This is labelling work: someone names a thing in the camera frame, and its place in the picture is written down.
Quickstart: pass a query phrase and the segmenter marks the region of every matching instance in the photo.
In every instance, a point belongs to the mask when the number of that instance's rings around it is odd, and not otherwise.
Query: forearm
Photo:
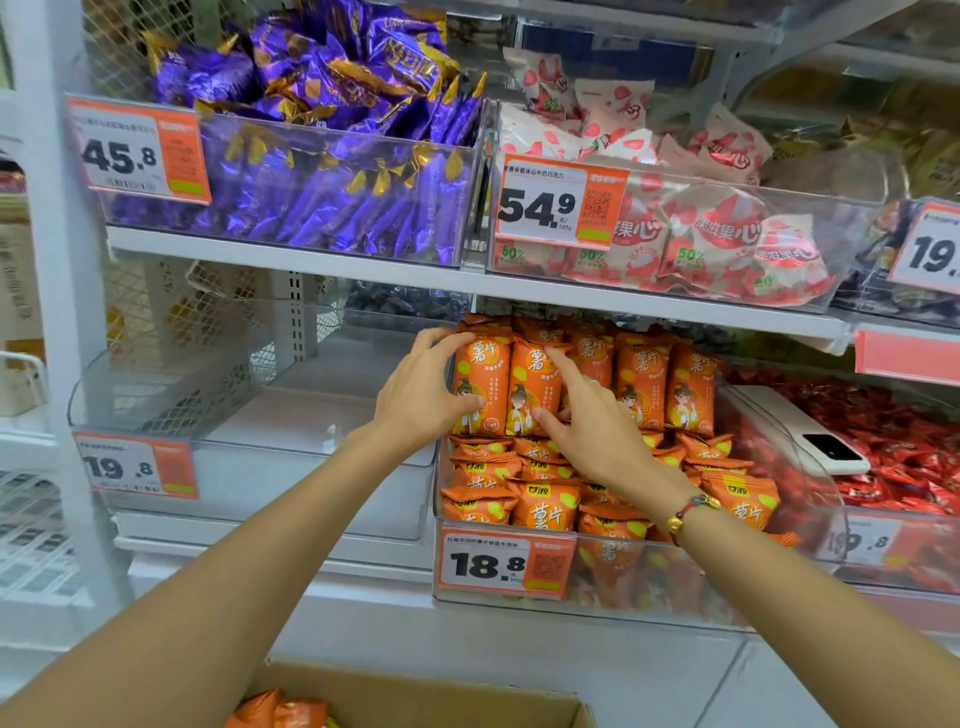
[[[57,660],[0,722],[223,725],[350,520],[403,461],[372,427]]]
[[[661,526],[689,498],[680,480],[660,470],[648,490]],[[793,549],[704,506],[687,513],[679,541],[837,725],[939,726],[960,715],[960,660]]]

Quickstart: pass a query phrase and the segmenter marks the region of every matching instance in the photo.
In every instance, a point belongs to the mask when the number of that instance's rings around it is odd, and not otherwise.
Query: cardboard box
[[[586,705],[557,692],[267,660],[247,695],[270,688],[326,700],[340,728],[596,728]]]

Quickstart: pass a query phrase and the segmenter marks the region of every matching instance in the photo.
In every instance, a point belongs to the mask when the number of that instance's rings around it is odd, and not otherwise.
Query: person's left arm
[[[380,392],[370,423],[46,668],[0,706],[0,724],[222,728],[371,493],[412,453],[483,406],[479,396],[446,390],[447,361],[473,338],[449,333],[422,331]]]

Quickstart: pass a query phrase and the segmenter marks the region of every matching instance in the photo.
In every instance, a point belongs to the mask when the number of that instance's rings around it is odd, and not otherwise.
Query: white smartphone
[[[808,473],[826,472],[830,475],[859,475],[870,471],[870,461],[823,425],[807,415],[796,404],[770,387],[754,385],[733,386],[734,392],[761,413],[769,414],[775,425],[789,433],[797,448],[800,462],[796,465]],[[768,437],[778,439],[782,433],[776,428],[765,428]],[[783,448],[793,459],[794,450]]]

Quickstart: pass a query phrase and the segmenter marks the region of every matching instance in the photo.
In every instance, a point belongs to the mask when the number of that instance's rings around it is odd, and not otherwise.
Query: bracelet
[[[708,506],[715,511],[719,511],[721,508],[720,501],[713,496],[708,496],[706,493],[692,497],[683,508],[666,520],[666,528],[670,532],[670,541],[673,542],[674,546],[680,545],[677,543],[677,537],[684,527],[684,516],[686,512],[698,505]]]

